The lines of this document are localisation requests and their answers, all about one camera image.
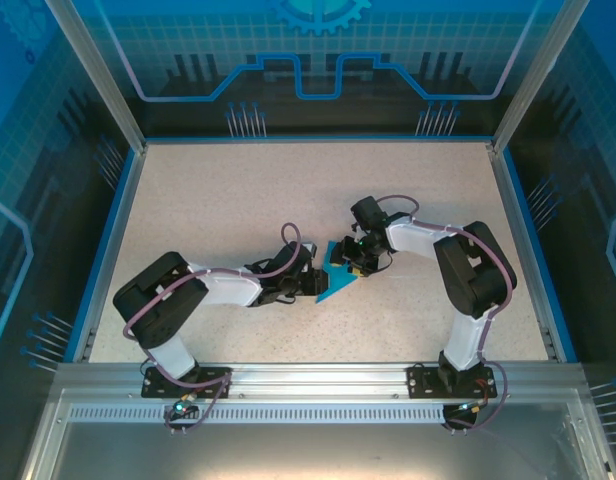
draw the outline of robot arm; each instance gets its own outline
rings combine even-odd
[[[225,269],[209,269],[208,273],[185,282],[148,310],[131,327],[133,335],[172,378],[190,376],[194,379],[197,363],[177,332],[197,307],[218,304],[258,307],[281,301],[281,298],[293,300],[299,295],[318,295],[328,288],[328,275],[312,267],[316,247],[311,243],[300,246],[297,258],[282,273],[256,278],[286,265],[296,248],[296,242],[289,242],[276,257],[236,269],[244,276],[227,273]],[[169,285],[201,270],[204,268],[186,262],[176,252],[166,253],[124,285],[115,294],[113,304],[128,322]]]
[[[373,197],[357,202],[351,211],[356,237],[345,237],[333,249],[331,263],[349,265],[360,276],[378,271],[384,253],[412,252],[436,260],[448,298],[455,309],[450,339],[439,357],[439,376],[451,391],[461,372],[478,366],[479,341],[488,312],[507,295],[504,277],[492,259],[477,245],[453,231],[413,222],[409,214],[388,216]],[[502,261],[513,288],[517,279],[488,226],[474,222],[462,229],[485,243]]]

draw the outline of black mounting bracket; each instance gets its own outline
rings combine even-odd
[[[492,368],[480,363],[462,373],[464,375],[461,382],[449,391],[439,375],[438,366],[427,367],[422,363],[416,363],[413,367],[406,369],[408,396],[412,399],[481,399],[484,397],[484,389],[477,381],[484,380],[488,398],[497,397],[497,385]]]
[[[186,383],[202,383],[222,377],[231,372],[232,370],[228,367],[195,367],[179,380]],[[197,398],[215,398],[220,387],[221,382],[199,390],[196,392]],[[179,387],[171,383],[159,373],[156,367],[150,367],[146,369],[146,374],[144,375],[141,396],[142,398],[178,399],[190,393],[191,390],[191,388]],[[230,384],[224,388],[219,398],[228,398],[229,390]]]

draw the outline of vent slot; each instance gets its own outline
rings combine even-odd
[[[69,421],[76,423],[163,423],[170,404],[120,405],[73,404]],[[223,404],[210,412],[207,422],[216,424],[397,424],[442,423],[441,405],[259,405]],[[200,412],[181,423],[194,422]]]

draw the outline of blue border trim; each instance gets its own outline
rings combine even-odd
[[[413,142],[492,142],[490,135],[455,135],[449,136],[428,136],[422,137],[419,135],[306,135],[306,136],[288,136],[270,135],[268,137],[146,137],[147,142],[155,143],[284,143],[284,142],[328,142],[341,140],[402,140]]]
[[[104,231],[101,234],[101,240],[99,240],[99,246],[97,247],[95,260],[93,261],[92,268],[90,269],[90,275],[88,276],[88,283],[86,283],[86,289],[84,290],[84,294],[81,297],[81,303],[79,304],[79,310],[77,311],[75,324],[72,328],[72,333],[70,335],[70,340],[68,341],[68,346],[66,347],[66,352],[64,353],[64,362],[72,362],[72,358],[77,351],[79,338],[81,337],[81,331],[83,330],[84,324],[86,323],[86,314],[88,313],[88,307],[90,307],[90,302],[95,291],[97,278],[99,277],[101,265],[104,261],[106,249],[108,248],[108,242],[110,241],[110,235],[112,234],[112,228],[115,225],[115,221],[117,220],[117,214],[119,213],[121,197],[123,196],[124,190],[126,189],[126,184],[128,183],[128,177],[130,175],[130,169],[132,168],[134,160],[135,151],[130,148],[128,156],[126,157],[124,169],[121,172],[121,177],[119,178],[119,183],[117,185],[117,190],[115,191],[115,196],[112,200],[112,205],[110,206],[110,212],[108,213],[108,219],[106,220]]]
[[[578,361],[575,348],[572,345],[570,333],[568,332],[568,326],[566,325],[566,320],[564,319],[564,313],[561,310],[561,305],[559,304],[559,299],[557,298],[557,291],[555,290],[555,285],[552,283],[552,278],[550,277],[550,272],[548,271],[548,264],[546,263],[546,257],[544,257],[544,251],[539,243],[539,236],[537,235],[537,230],[535,230],[535,225],[532,223],[528,203],[526,202],[526,197],[524,196],[523,189],[521,188],[521,182],[519,181],[519,175],[517,175],[517,169],[515,168],[515,164],[512,160],[512,155],[510,154],[508,147],[504,150],[504,160],[506,162],[508,172],[510,173],[513,188],[515,189],[515,196],[517,197],[517,203],[519,204],[521,215],[523,216],[528,237],[530,237],[532,251],[537,259],[539,274],[543,280],[546,295],[548,296],[548,303],[550,304],[550,309],[552,310],[552,314],[555,319],[559,342],[563,348],[566,361],[569,363],[575,363]]]

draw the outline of gear graphic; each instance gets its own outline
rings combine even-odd
[[[43,0],[0,0],[0,13],[12,33],[27,49],[34,50],[35,42],[46,32],[46,13]]]
[[[370,7],[370,0],[270,0],[277,19],[298,27],[302,34],[324,31],[334,34],[348,28],[351,20],[361,19],[361,11]]]

